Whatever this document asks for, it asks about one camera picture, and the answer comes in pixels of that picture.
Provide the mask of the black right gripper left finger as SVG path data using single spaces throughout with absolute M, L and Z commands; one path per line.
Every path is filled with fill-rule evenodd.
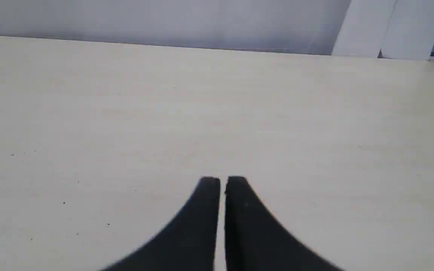
M 219 218 L 220 180 L 202 177 L 161 231 L 107 271 L 212 271 Z

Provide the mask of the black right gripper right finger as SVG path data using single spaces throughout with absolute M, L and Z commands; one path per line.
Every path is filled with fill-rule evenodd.
M 297 240 L 266 208 L 245 177 L 225 189 L 225 257 L 228 271 L 338 271 Z

